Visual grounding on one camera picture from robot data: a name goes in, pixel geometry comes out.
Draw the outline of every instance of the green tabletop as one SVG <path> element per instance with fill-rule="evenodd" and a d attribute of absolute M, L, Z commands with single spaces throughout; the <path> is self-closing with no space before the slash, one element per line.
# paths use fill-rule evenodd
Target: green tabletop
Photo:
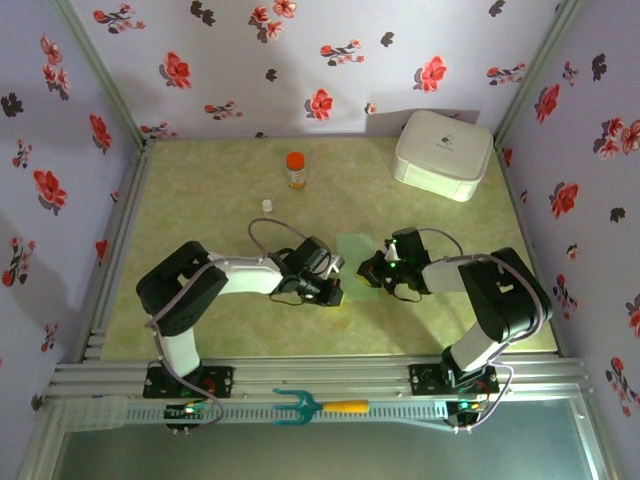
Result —
<path fill-rule="evenodd" d="M 339 235 L 360 234 L 381 248 L 391 232 L 435 227 L 450 233 L 465 253 L 513 247 L 529 264 L 497 158 L 490 160 L 475 196 L 466 203 L 404 185 L 389 163 L 397 138 L 295 138 L 166 141 L 156 145 L 127 249 L 109 321 L 104 360 L 156 356 L 135 285 L 188 240 L 223 255 L 256 256 L 247 224 L 271 199 L 272 216 L 336 248 Z M 307 159 L 307 186 L 288 186 L 285 156 Z M 257 225 L 270 251 L 300 239 L 276 225 Z M 446 238 L 423 235 L 432 259 L 452 256 Z M 289 307 L 264 295 L 218 297 L 197 323 L 201 357 L 440 354 L 475 322 L 464 293 L 425 296 L 420 303 L 382 292 L 373 298 L 349 289 L 340 307 Z M 518 351 L 555 351 L 549 325 Z"/>

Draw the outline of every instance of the orange handle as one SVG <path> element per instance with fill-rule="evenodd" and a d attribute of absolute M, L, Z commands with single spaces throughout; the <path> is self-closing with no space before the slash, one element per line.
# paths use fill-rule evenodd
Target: orange handle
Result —
<path fill-rule="evenodd" d="M 369 413 L 369 402 L 367 400 L 327 402 L 322 404 L 322 410 L 336 413 Z"/>

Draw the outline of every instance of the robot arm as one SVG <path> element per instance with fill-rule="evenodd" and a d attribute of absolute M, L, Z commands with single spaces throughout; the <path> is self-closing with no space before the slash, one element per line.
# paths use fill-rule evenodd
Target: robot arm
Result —
<path fill-rule="evenodd" d="M 198 242 L 187 242 L 145 275 L 136 292 L 153 317 L 147 326 L 155 330 L 161 356 L 184 378 L 201 365 L 193 327 L 218 295 L 295 292 L 303 303 L 337 306 L 342 300 L 340 280 L 329 274 L 343 263 L 315 237 L 306 238 L 296 250 L 255 258 L 223 257 Z"/>
<path fill-rule="evenodd" d="M 399 284 L 421 295 L 467 292 L 477 322 L 444 350 L 437 379 L 451 388 L 482 376 L 493 358 L 537 333 L 553 314 L 549 297 L 512 248 L 431 261 L 415 228 L 394 232 L 358 274 L 394 296 Z"/>

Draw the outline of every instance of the floral wallpaper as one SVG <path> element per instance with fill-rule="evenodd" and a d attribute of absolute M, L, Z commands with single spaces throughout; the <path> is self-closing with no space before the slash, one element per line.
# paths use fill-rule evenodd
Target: floral wallpaper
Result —
<path fill-rule="evenodd" d="M 0 477 L 13 479 L 32 399 L 76 347 L 135 147 L 45 2 L 4 9 L 0 43 Z"/>
<path fill-rule="evenodd" d="M 591 372 L 621 478 L 640 471 L 640 64 L 621 48 L 636 41 L 636 6 L 583 7 L 503 145 L 554 322 Z"/>
<path fill-rule="evenodd" d="M 419 108 L 495 130 L 558 0 L 69 3 L 143 134 L 264 138 L 395 135 Z"/>

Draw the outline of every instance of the orange bottle cap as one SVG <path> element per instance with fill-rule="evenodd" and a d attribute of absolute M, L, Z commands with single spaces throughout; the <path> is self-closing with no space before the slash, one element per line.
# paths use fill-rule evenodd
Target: orange bottle cap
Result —
<path fill-rule="evenodd" d="M 287 168 L 301 170 L 304 168 L 304 155 L 300 152 L 291 152 L 287 155 Z"/>

